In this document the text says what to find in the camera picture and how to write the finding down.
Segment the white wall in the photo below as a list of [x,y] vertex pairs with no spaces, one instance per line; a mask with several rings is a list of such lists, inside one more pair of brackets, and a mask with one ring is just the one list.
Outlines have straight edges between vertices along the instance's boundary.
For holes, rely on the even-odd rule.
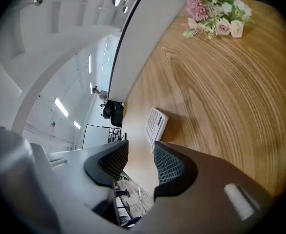
[[109,99],[126,102],[158,41],[186,0],[141,0],[116,57]]
[[0,126],[8,129],[13,124],[12,111],[16,111],[16,101],[21,95],[21,89],[7,74],[0,63]]
[[38,132],[33,132],[31,130],[28,130],[27,128],[25,128],[22,132],[22,136],[26,138],[30,143],[41,145],[47,153],[68,151],[73,145],[73,143],[58,140],[56,138],[46,136]]
[[[91,94],[90,82],[96,83],[100,78],[101,67],[97,65],[96,55],[98,53],[98,45],[102,41],[100,39],[93,42],[76,53],[52,76],[42,89],[40,97],[37,97],[27,122],[36,126],[40,132],[52,135],[55,138],[67,139],[71,142],[71,145],[75,145],[76,148],[82,148],[85,121],[95,98]],[[92,56],[91,73],[89,73],[89,55]],[[56,97],[59,98],[68,111],[68,117],[65,117],[54,104]],[[80,129],[73,125],[74,121],[81,126]],[[41,144],[46,138],[47,136],[39,135],[36,143]],[[56,152],[63,149],[62,143],[58,144],[59,146],[55,144],[51,148],[48,147],[47,150],[51,152],[50,149],[53,149]]]
[[[96,55],[96,60],[97,60],[96,66],[98,69],[98,74],[97,74],[98,83],[92,83],[92,84],[93,86],[97,85],[99,90],[108,91],[109,89],[110,76],[114,62],[114,55],[119,40],[120,37],[110,35],[106,38],[101,39],[98,43],[97,55]],[[94,126],[114,127],[110,123],[110,119],[104,119],[100,115],[103,113],[103,109],[100,108],[100,105],[102,103],[103,102],[98,97],[95,97],[90,107],[90,111],[87,115],[85,124],[90,124]]]

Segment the ceiling light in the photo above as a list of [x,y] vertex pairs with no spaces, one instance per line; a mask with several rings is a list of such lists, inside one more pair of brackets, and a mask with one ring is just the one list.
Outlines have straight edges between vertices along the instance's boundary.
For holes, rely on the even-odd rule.
[[123,13],[127,13],[128,9],[129,9],[129,7],[127,7],[127,6],[123,7],[123,9],[122,9]]
[[64,108],[64,106],[60,103],[59,99],[56,98],[54,100],[55,105],[58,107],[58,109],[65,115],[65,117],[68,116],[67,110]]
[[89,73],[91,72],[91,56],[89,56]]
[[81,128],[80,125],[77,122],[75,122],[75,121],[74,121],[74,126],[77,127],[78,129]]
[[121,0],[113,0],[113,5],[118,6],[120,4]]

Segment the wooden table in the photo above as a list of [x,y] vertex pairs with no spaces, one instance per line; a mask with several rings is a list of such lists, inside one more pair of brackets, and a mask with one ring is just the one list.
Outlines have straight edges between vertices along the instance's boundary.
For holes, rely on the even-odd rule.
[[286,186],[286,23],[271,6],[243,1],[255,24],[240,39],[184,39],[183,9],[127,99],[124,170],[148,192],[158,185],[144,135],[151,107],[170,117],[162,141],[224,158],[272,195]]

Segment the green leaves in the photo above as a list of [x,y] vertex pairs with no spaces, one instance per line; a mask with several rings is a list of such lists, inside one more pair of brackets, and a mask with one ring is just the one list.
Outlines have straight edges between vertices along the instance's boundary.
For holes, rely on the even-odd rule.
[[216,33],[212,32],[208,34],[208,39],[211,40],[216,37]]
[[230,5],[234,5],[234,1],[233,1],[233,0],[223,0],[223,2],[227,2],[227,3],[229,3]]
[[183,37],[185,37],[186,39],[188,38],[191,38],[193,37],[194,35],[196,35],[197,32],[194,30],[194,29],[189,29],[189,30],[186,30],[184,33],[183,33]]

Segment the floor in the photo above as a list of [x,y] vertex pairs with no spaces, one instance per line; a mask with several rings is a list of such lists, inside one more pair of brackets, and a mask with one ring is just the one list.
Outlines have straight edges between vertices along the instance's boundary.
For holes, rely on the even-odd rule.
[[272,195],[286,186],[286,23],[273,7],[245,2],[255,23],[240,39],[184,39],[181,11],[128,96],[124,171],[150,194],[158,185],[144,133],[151,107],[170,118],[162,141],[221,157]]
[[132,180],[119,180],[117,184],[122,191],[128,190],[130,197],[121,196],[122,201],[127,202],[132,217],[143,216],[153,206],[153,195],[141,189],[142,196],[138,195],[138,185]]

